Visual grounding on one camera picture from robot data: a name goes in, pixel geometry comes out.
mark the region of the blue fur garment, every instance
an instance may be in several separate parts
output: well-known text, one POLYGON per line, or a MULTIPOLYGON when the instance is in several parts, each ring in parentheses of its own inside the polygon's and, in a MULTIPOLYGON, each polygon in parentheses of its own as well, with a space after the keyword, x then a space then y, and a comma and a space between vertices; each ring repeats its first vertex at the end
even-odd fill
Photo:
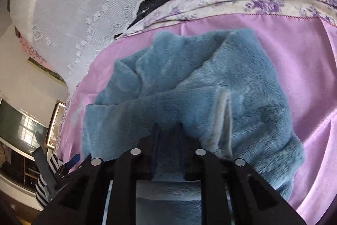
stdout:
POLYGON ((195 37, 163 31, 149 48, 117 61, 86 107, 83 154, 118 158, 154 122, 163 134, 154 182, 137 184, 141 225, 201 224, 200 186, 184 182, 170 134, 177 122, 219 157, 245 159, 285 199, 304 162, 276 70, 251 29, 195 37), (168 218, 169 209, 179 211, 168 218))

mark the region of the silver bolt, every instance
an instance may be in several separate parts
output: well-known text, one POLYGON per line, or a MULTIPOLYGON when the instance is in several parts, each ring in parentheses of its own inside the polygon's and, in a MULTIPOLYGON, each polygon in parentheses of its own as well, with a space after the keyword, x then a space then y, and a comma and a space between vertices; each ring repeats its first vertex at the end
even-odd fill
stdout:
POLYGON ((141 152, 142 152, 142 151, 141 151, 141 149, 139 149, 139 148, 133 148, 133 149, 130 151, 130 153, 131 153, 132 155, 139 155, 141 152))
POLYGON ((91 161, 91 165, 92 166, 98 166, 98 165, 101 165, 102 163, 102 160, 100 158, 94 158, 92 161, 91 161))
POLYGON ((237 166, 242 167, 242 166, 245 166, 246 162, 245 162, 243 159, 237 159, 237 160, 235 161, 235 164, 236 164, 237 166))
POLYGON ((197 155, 205 155, 206 154, 206 150, 204 150, 204 149, 197 149, 195 151, 195 154, 197 154, 197 155))

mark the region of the blue blanket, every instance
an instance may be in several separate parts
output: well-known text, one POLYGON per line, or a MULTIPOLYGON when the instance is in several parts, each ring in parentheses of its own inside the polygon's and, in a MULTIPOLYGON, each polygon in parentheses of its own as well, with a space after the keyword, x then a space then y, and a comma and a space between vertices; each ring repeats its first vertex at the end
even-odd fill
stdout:
POLYGON ((183 182, 179 171, 171 136, 177 122, 219 157, 245 159, 285 199, 304 161, 274 66, 250 29, 195 37, 164 31, 151 47, 117 61, 86 107, 83 154, 115 159, 154 122, 164 131, 155 182, 137 185, 138 224, 201 223, 199 185, 183 182))

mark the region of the floral fabric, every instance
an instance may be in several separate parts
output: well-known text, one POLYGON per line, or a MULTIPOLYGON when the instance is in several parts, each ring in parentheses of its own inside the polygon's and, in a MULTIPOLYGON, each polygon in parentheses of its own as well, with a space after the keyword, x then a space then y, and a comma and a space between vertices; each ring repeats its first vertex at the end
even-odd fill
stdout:
POLYGON ((131 27, 125 35, 221 14, 320 17, 336 26, 337 0, 171 0, 131 27))

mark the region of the purple fabric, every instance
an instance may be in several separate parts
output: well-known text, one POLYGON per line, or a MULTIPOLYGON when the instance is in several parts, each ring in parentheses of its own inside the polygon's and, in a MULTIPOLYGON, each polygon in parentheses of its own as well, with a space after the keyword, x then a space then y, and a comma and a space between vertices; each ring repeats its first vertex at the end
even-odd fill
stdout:
POLYGON ((105 88, 115 60, 148 47, 162 30, 191 36, 246 27, 255 31, 274 63, 289 99, 294 131, 304 142, 306 162, 295 176, 289 202, 308 225, 316 224, 337 193, 337 28, 320 18, 219 15, 117 40, 95 59, 79 84, 64 124, 59 156, 68 161, 81 152, 85 106, 93 104, 105 88))

